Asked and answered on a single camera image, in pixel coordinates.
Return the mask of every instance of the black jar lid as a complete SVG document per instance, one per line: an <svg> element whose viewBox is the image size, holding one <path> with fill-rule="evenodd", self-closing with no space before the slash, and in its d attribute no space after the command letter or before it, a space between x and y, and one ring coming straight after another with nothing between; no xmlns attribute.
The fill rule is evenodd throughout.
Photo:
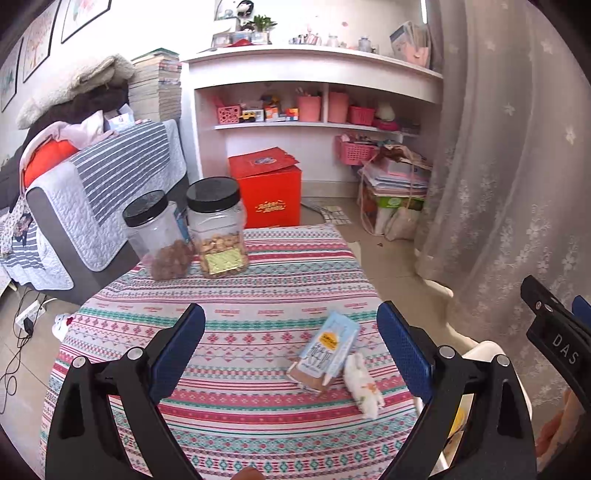
<svg viewBox="0 0 591 480"><path fill-rule="evenodd" d="M123 210L123 220L127 226L140 226L155 219L168 206L168 199L163 190L144 193Z"/></svg>
<svg viewBox="0 0 591 480"><path fill-rule="evenodd" d="M208 177L196 181L187 189L187 205L194 212L221 212L239 201L240 187L230 177Z"/></svg>

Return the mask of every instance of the jar of nuts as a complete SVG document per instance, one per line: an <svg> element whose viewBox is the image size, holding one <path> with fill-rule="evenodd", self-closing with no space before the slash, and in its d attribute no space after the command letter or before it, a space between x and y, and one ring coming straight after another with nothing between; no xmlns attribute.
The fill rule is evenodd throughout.
<svg viewBox="0 0 591 480"><path fill-rule="evenodd" d="M187 275L193 261L193 244L177 204L162 190L148 192L123 210L127 237L154 280Z"/></svg>
<svg viewBox="0 0 591 480"><path fill-rule="evenodd" d="M189 233L203 276L218 278L245 271L246 213L238 182L230 177L199 180L187 190L187 205Z"/></svg>

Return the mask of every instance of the blue gripper pad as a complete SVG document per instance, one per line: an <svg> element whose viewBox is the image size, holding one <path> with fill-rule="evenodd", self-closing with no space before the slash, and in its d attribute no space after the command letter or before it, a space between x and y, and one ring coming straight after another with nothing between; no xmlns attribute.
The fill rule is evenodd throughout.
<svg viewBox="0 0 591 480"><path fill-rule="evenodd" d="M152 366L150 398L156 405L173 394L205 331L205 312L199 305L194 304L189 315L183 317Z"/></svg>
<svg viewBox="0 0 591 480"><path fill-rule="evenodd" d="M429 402L433 395L432 368L413 340L409 330L411 327L390 302L384 302L378 307L377 323L379 334L392 355L408 390L415 397L422 398L425 403Z"/></svg>
<svg viewBox="0 0 591 480"><path fill-rule="evenodd" d="M573 315L577 317L584 325L591 329L591 305L581 295L573 299Z"/></svg>

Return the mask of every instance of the picture frame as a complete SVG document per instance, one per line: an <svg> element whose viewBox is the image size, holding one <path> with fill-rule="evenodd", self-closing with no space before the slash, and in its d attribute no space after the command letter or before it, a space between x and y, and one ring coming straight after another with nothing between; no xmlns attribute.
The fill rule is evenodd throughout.
<svg viewBox="0 0 591 480"><path fill-rule="evenodd" d="M51 38L61 0L54 1L25 31L22 51L22 82L25 83L51 53Z"/></svg>
<svg viewBox="0 0 591 480"><path fill-rule="evenodd" d="M64 43L110 8L111 0L68 0L61 28L61 42Z"/></svg>
<svg viewBox="0 0 591 480"><path fill-rule="evenodd" d="M18 64L21 59L23 38L19 38L0 67L0 111L6 110L17 94Z"/></svg>

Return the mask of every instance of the floral curtain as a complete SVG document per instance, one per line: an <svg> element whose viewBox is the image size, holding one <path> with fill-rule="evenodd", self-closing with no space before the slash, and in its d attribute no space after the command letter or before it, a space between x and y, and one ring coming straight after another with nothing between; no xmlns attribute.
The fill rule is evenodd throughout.
<svg viewBox="0 0 591 480"><path fill-rule="evenodd" d="M524 0L441 0L444 92L417 272L453 290L447 321L499 343L534 406L564 383L525 333L533 274L567 307L591 288L591 87L550 22Z"/></svg>

